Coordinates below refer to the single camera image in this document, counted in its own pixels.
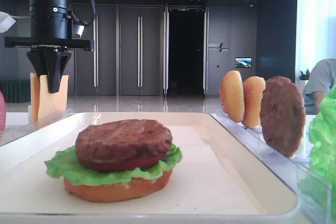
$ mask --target tomato slice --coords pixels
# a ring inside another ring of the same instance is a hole
[[[139,168],[151,167],[153,165],[156,165],[160,160],[163,160],[166,157],[166,155],[167,154],[164,153],[155,157],[136,158],[122,163],[94,163],[83,159],[78,159],[78,161],[82,166],[89,169],[106,171],[106,172],[116,172],[120,170],[134,170],[137,167]]]

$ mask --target clear acrylic holder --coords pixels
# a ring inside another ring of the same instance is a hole
[[[213,116],[298,195],[301,211],[312,223],[336,223],[331,215],[332,185],[327,179],[304,164],[295,164],[282,156],[256,133],[235,123],[222,111],[217,111]]]
[[[4,131],[0,131],[0,147],[9,144],[23,136],[31,134],[43,127],[56,123],[72,114],[73,113],[71,112],[71,109],[68,109],[65,111],[56,112],[51,116],[34,123],[29,123],[21,127],[9,127]]]

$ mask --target open doorway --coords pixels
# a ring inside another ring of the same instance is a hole
[[[168,96],[204,96],[202,8],[169,10]]]

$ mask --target green leafy vegetable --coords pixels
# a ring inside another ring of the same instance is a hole
[[[309,141],[314,144],[310,153],[310,169],[332,184],[331,210],[336,219],[336,86],[320,104],[321,112],[309,126]],[[301,191],[312,197],[315,203],[328,210],[328,188],[307,176],[299,184]]]
[[[75,146],[73,146],[57,152],[45,164],[47,166],[47,174],[52,178],[63,176],[73,185],[100,186],[127,183],[132,178],[157,179],[162,176],[163,172],[172,170],[181,160],[182,152],[180,148],[172,144],[166,158],[150,168],[103,173],[80,165],[76,157]]]

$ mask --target cheese slice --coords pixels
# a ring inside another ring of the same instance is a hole
[[[35,73],[30,74],[31,84],[31,111],[32,121],[36,122],[47,118],[57,112],[65,111],[68,98],[69,76],[62,76],[59,91],[49,93],[48,79],[46,75],[37,77]]]
[[[40,81],[35,73],[30,73],[30,97],[30,118],[32,122],[36,122],[38,120],[38,107],[40,104]]]

